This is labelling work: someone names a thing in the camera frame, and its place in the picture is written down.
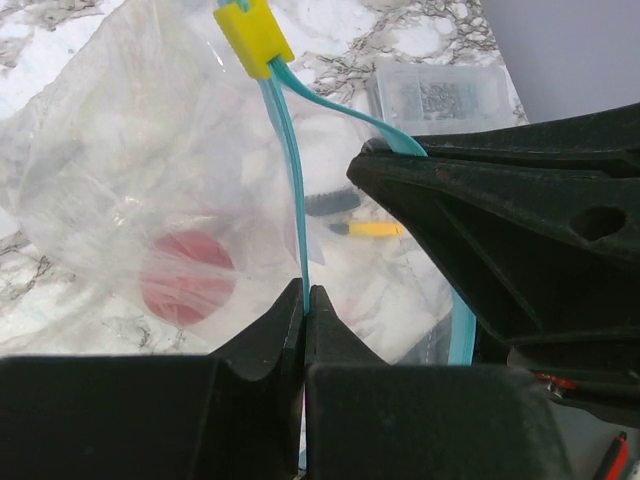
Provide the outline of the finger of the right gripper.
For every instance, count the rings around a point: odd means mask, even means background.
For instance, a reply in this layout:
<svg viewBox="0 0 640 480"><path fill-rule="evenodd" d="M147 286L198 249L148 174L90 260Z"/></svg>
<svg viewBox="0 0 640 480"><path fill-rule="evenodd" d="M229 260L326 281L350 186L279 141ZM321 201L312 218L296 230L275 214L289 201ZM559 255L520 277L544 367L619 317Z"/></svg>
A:
<svg viewBox="0 0 640 480"><path fill-rule="evenodd" d="M431 156L531 168L639 173L639 105L467 134L415 138Z"/></svg>
<svg viewBox="0 0 640 480"><path fill-rule="evenodd" d="M348 178L399 220L511 345L639 335L639 182L362 154Z"/></svg>

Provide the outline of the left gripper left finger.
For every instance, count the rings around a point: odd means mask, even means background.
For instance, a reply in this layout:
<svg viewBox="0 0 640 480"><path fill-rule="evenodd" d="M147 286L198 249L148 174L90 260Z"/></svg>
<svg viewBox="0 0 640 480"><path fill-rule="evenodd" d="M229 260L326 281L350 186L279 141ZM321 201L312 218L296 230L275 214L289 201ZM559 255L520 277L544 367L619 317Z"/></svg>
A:
<svg viewBox="0 0 640 480"><path fill-rule="evenodd" d="M4 358L2 477L295 477L303 298L291 281L207 355Z"/></svg>

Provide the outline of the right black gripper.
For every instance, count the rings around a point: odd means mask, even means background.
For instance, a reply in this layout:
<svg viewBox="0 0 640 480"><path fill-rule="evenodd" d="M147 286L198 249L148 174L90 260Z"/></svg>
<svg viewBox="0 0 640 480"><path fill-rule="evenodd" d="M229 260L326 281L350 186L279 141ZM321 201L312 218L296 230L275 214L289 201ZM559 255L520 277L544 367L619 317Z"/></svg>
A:
<svg viewBox="0 0 640 480"><path fill-rule="evenodd" d="M507 363L531 371L552 411L577 479L592 479L616 435L627 436L622 479L639 477L639 341L524 345Z"/></svg>

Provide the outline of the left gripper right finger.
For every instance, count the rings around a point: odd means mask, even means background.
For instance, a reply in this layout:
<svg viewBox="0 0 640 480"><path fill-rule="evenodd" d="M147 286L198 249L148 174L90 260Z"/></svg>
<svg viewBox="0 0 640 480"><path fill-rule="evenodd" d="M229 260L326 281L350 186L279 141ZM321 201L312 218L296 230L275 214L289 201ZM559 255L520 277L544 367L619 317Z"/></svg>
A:
<svg viewBox="0 0 640 480"><path fill-rule="evenodd" d="M534 377L500 366L390 365L311 291L305 407L311 479L569 479Z"/></svg>

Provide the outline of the clear zip top bag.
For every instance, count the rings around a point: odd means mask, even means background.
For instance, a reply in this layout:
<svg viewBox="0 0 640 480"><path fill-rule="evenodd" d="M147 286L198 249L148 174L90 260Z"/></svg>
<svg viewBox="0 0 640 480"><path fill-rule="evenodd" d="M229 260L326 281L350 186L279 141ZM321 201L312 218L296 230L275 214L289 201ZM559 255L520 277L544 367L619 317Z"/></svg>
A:
<svg viewBox="0 0 640 480"><path fill-rule="evenodd" d="M127 1L1 123L1 201L32 244L82 280L146 307L154 242L202 231L230 255L227 304L180 329L220 344L299 279L391 363L472 361L476 318L411 233L343 236L329 225L397 222L368 195L313 217L307 196L351 189L367 139L426 158L406 133L320 97L264 1Z"/></svg>

